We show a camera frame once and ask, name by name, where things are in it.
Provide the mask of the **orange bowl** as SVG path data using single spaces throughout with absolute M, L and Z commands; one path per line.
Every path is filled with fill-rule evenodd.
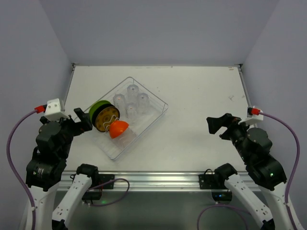
M 127 122 L 116 120 L 110 125 L 109 135 L 112 139 L 117 138 L 123 134 L 128 127 L 129 124 Z

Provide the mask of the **yellow patterned plate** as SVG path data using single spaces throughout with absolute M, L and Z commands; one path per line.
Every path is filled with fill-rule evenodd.
M 120 118 L 119 110 L 114 106 L 109 106 L 104 109 L 100 109 L 97 114 L 94 125 L 99 132 L 108 132 L 110 125 Z

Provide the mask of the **green plate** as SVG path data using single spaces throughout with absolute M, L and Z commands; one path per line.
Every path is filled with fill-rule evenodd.
M 110 102 L 107 101 L 107 100 L 100 100 L 100 101 L 95 102 L 95 103 L 91 106 L 91 108 L 90 108 L 90 110 L 89 110 L 89 117 L 90 117 L 90 120 L 92 120 L 92 117 L 93 117 L 94 112 L 95 112 L 100 106 L 105 105 L 105 104 L 110 104 Z

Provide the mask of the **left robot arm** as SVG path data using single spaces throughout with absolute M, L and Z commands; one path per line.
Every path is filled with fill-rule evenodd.
M 68 192 L 54 207 L 73 138 L 93 128 L 87 113 L 81 108 L 75 108 L 74 112 L 79 122 L 63 115 L 55 121 L 49 121 L 46 115 L 40 119 L 42 126 L 36 137 L 37 146 L 26 167 L 25 187 L 30 195 L 27 230 L 66 230 L 78 202 L 91 185 L 99 182 L 98 168 L 81 164 Z

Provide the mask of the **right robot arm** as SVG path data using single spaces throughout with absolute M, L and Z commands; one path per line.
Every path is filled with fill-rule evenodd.
M 280 122 L 294 136 L 296 158 L 290 177 L 286 177 L 282 165 L 270 154 L 272 142 L 267 132 L 254 127 L 264 117 Z M 224 185 L 240 200 L 260 229 L 302 230 L 303 226 L 289 196 L 300 156 L 300 143 L 293 129 L 281 119 L 251 107 L 248 108 L 248 117 L 245 120 L 229 113 L 217 118 L 208 117 L 206 120 L 210 134 L 215 134 L 222 127 L 226 128 L 219 137 L 232 142 L 246 166 L 249 177 L 259 187 L 266 202 L 263 203 L 248 188 L 229 163 L 214 170 L 216 182 Z

